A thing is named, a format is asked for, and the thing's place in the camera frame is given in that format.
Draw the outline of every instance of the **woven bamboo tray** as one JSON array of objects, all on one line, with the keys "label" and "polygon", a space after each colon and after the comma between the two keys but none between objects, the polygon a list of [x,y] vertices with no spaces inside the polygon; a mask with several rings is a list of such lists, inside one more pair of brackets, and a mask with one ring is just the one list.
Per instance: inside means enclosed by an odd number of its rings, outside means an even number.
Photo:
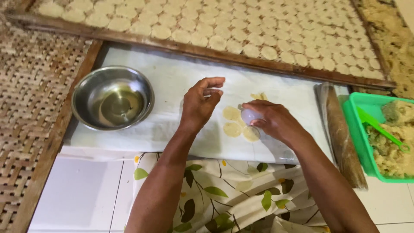
[{"label": "woven bamboo tray", "polygon": [[23,30],[0,3],[0,232],[26,232],[101,41]]}]

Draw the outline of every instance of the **plastic wrap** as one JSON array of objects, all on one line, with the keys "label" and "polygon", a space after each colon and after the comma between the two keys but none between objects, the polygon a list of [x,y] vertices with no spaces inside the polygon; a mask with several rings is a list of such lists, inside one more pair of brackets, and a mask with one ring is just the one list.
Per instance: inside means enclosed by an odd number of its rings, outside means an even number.
[{"label": "plastic wrap", "polygon": [[352,188],[368,189],[334,86],[331,83],[318,85],[316,94],[325,134],[339,171]]}]

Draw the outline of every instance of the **person's right hand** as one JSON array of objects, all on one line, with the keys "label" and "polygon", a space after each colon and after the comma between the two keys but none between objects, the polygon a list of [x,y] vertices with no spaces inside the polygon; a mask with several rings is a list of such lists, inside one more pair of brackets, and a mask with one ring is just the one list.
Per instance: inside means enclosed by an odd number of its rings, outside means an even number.
[{"label": "person's right hand", "polygon": [[266,100],[253,100],[242,106],[263,116],[263,119],[252,120],[250,125],[261,128],[267,135],[280,140],[290,148],[295,143],[304,143],[312,139],[312,136],[289,113],[289,110],[281,104]]}]

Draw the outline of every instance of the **cooking oil in bowl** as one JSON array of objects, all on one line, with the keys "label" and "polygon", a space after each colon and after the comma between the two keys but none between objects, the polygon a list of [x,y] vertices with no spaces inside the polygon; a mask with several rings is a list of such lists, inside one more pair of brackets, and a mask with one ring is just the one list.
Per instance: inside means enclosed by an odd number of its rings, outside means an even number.
[{"label": "cooking oil in bowl", "polygon": [[129,125],[144,108],[144,98],[139,92],[118,89],[107,93],[97,103],[98,121],[107,126]]}]

